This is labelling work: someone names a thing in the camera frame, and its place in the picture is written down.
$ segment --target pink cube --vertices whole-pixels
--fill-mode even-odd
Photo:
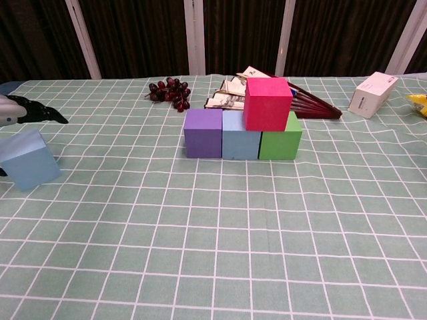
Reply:
[[[283,77],[248,78],[244,105],[248,131],[285,131],[292,92]]]

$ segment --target foam block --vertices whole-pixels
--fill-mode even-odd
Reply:
[[[286,130],[263,132],[261,135],[260,160],[294,160],[302,136],[301,124],[291,111]]]
[[[187,158],[222,157],[222,109],[188,109],[184,139]]]
[[[260,139],[260,131],[245,130],[243,111],[222,113],[222,159],[258,159]]]
[[[61,176],[55,158],[36,129],[0,140],[0,163],[22,191]]]
[[[244,119],[250,131],[284,131],[292,92],[283,77],[252,78],[246,82]]]

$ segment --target white box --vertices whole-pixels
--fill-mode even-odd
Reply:
[[[397,77],[375,72],[357,86],[348,111],[364,118],[371,118],[386,102],[397,80]]]

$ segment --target grapes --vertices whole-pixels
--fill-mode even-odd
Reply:
[[[177,112],[189,109],[187,98],[191,91],[188,89],[187,82],[181,83],[179,79],[167,77],[166,81],[158,81],[157,84],[150,83],[148,87],[150,91],[148,95],[151,101],[171,102]]]

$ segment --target curtain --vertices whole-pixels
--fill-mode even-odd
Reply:
[[[297,0],[285,76],[385,72],[416,0]]]
[[[248,65],[274,74],[284,0],[205,0],[206,73],[233,75]]]
[[[0,46],[0,82],[89,77],[64,1],[1,0]]]
[[[427,31],[415,50],[405,73],[427,72]]]
[[[103,78],[188,74],[183,1],[79,3]]]

